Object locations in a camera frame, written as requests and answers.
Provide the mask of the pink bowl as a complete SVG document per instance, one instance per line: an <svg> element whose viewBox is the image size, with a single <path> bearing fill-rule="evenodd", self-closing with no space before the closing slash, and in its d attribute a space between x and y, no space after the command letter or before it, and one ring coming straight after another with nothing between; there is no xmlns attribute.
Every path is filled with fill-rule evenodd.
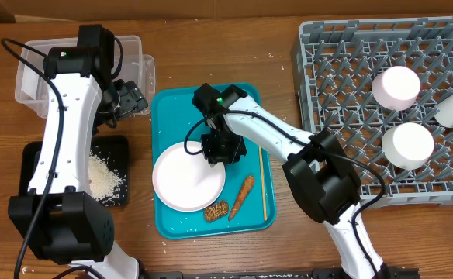
<svg viewBox="0 0 453 279"><path fill-rule="evenodd" d="M410 108L419 92L419 76L404 66L390 67L372 82L374 99L389 110L402 111Z"/></svg>

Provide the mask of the pile of white rice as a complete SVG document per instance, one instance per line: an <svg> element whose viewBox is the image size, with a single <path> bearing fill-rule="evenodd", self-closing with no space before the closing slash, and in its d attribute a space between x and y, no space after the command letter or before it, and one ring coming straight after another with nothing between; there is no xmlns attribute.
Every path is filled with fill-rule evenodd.
<svg viewBox="0 0 453 279"><path fill-rule="evenodd" d="M88 178L91 196L103 205L117 202L124 197L124 177L117 170L110 170L108 160L90 153L88 161Z"/></svg>

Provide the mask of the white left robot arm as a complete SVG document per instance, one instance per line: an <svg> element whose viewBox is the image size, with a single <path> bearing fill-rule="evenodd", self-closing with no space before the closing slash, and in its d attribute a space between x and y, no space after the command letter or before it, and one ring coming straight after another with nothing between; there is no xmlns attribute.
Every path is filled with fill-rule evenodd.
<svg viewBox="0 0 453 279"><path fill-rule="evenodd" d="M23 238L21 251L94 278L142 278L142 263L116 243L110 211L91 193L88 162L100 125L147 108L133 81L123 81L123 46L100 25L82 25L69 41L53 40L28 60L16 54L16 100L47 107L40 155L31 176L9 199L9 218Z"/></svg>

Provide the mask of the clear plastic bin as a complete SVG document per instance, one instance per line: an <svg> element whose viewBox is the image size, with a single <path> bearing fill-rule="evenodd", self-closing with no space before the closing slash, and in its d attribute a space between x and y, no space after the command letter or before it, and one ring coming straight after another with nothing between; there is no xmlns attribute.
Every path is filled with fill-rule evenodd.
<svg viewBox="0 0 453 279"><path fill-rule="evenodd" d="M123 64L118 78L134 81L139 87L142 73L141 59L143 53L141 39L138 36L119 36L123 47ZM42 53L47 54L53 47L72 47L77 43L75 37L49 40L31 40L26 43ZM32 109L40 118L47 117L49 86L38 74L25 64L19 63L16 72L15 100Z"/></svg>

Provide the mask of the carrot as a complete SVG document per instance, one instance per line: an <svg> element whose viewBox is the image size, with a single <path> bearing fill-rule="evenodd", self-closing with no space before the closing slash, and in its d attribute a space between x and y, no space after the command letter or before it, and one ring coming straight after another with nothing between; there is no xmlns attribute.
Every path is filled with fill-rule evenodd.
<svg viewBox="0 0 453 279"><path fill-rule="evenodd" d="M228 216L228 220L231 221L235 215L240 211L241 206L243 205L245 199L250 194L252 188L254 187L255 178L252 175L247 176L238 192L237 198L233 204L233 207Z"/></svg>

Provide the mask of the teal plastic tray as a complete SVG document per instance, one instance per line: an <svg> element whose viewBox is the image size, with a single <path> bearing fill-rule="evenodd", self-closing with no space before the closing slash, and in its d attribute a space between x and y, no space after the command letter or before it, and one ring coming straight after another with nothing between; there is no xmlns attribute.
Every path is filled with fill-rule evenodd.
<svg viewBox="0 0 453 279"><path fill-rule="evenodd" d="M183 142L186 133L202 118L201 112L192 104L195 90L195 87L168 89L154 97L151 107L153 165L168 147ZM155 194L155 225L162 236L185 239L240 233L267 229L275 221L276 202L269 154L263 150L268 213L268 220L264 221L258 145L248 139L244 143L247 154L239 162L225 166L226 182L220 196L214 201L224 200L232 206L244 179L249 175L254 176L254 187L235 217L229 221L226 215L214 222L207 222L203 209L196 212L176 211L167 207Z"/></svg>

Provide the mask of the large white plate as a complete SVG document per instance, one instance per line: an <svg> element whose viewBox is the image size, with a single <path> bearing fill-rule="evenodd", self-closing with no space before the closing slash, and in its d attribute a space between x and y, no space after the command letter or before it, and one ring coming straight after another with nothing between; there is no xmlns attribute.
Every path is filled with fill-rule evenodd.
<svg viewBox="0 0 453 279"><path fill-rule="evenodd" d="M214 203L226 182L224 164L210 164L201 154L201 143L179 142L156 160L152 183L155 194L169 208L196 212Z"/></svg>

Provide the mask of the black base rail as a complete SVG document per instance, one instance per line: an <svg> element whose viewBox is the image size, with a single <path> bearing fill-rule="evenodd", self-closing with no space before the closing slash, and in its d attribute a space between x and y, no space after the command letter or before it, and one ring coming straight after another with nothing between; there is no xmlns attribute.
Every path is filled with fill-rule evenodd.
<svg viewBox="0 0 453 279"><path fill-rule="evenodd" d="M351 278L341 268L315 269L309 272L243 272L183 274L182 272L145 272L144 278L151 279L344 279ZM386 275L380 278L420 279L418 269L389 267Z"/></svg>

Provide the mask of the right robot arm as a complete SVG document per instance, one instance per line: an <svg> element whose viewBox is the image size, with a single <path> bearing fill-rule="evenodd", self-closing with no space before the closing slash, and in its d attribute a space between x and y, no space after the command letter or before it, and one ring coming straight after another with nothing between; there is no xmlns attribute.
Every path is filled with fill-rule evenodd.
<svg viewBox="0 0 453 279"><path fill-rule="evenodd" d="M387 278L389 269L376 253L364 227L358 190L359 161L347 157L336 136L312 134L264 110L236 85L218 91L209 84L195 90L192 104L209 132L201 136L201 154L209 164L233 164L250 140L277 159L297 205L326 226L350 278Z"/></svg>

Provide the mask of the pale green saucer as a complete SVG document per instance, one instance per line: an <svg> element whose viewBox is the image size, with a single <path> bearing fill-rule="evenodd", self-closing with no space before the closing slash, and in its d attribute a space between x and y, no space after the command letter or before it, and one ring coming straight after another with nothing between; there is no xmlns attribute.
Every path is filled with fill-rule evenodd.
<svg viewBox="0 0 453 279"><path fill-rule="evenodd" d="M415 170L425 165L433 153L434 139L422 125L407 122L386 131L382 150L395 167Z"/></svg>

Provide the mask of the wooden chopstick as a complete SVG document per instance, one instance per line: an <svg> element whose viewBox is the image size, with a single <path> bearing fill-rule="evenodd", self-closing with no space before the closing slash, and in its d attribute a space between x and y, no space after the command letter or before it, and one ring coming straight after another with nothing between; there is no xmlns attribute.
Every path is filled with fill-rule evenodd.
<svg viewBox="0 0 453 279"><path fill-rule="evenodd" d="M264 221L268 220L267 203L266 203L266 190L265 190L265 169L263 161L263 150L261 146L258 146L259 164L260 164L260 180L261 180L261 197L263 206L263 218Z"/></svg>

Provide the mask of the grey dishwasher rack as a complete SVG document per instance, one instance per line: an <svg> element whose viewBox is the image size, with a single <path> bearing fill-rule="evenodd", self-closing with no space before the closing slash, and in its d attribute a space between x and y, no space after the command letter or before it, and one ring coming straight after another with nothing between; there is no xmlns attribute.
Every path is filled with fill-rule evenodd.
<svg viewBox="0 0 453 279"><path fill-rule="evenodd" d="M420 79L417 100L403 111L383 108L372 94L375 77L394 66ZM453 205L453 128L435 119L437 105L453 96L453 16L303 22L292 69L303 128L329 130L348 156L368 165L359 172L363 200L384 179L380 206ZM381 147L384 133L405 122L434 139L429 161L416 170L394 166Z"/></svg>

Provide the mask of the black tray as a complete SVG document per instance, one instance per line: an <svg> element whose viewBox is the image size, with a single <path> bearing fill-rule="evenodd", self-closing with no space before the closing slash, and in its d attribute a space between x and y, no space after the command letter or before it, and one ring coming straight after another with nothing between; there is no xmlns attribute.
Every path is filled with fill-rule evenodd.
<svg viewBox="0 0 453 279"><path fill-rule="evenodd" d="M33 176L40 157L42 142L28 143L22 152L22 166L19 179L19 195L25 195L28 191L29 181ZM92 140L90 153L94 153L102 159L108 160L108 167L112 171L118 171L120 177L124 177L124 197L116 202L110 202L105 207L123 206L129 200L129 144L124 136L103 136Z"/></svg>

